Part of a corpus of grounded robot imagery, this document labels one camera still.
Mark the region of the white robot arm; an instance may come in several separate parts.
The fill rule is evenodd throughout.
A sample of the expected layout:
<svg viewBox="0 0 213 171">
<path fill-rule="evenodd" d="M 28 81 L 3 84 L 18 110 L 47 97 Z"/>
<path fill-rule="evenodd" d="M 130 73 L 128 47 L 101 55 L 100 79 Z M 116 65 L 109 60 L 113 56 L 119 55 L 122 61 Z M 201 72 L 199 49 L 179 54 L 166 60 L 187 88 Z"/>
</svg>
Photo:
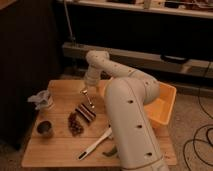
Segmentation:
<svg viewBox="0 0 213 171">
<path fill-rule="evenodd" d="M 106 86 L 104 102 L 122 171 L 169 171 L 144 110 L 159 96 L 159 82 L 138 69 L 112 61 L 107 51 L 91 50 L 86 60 L 87 87 L 96 87 L 102 72 L 113 77 Z"/>
</svg>

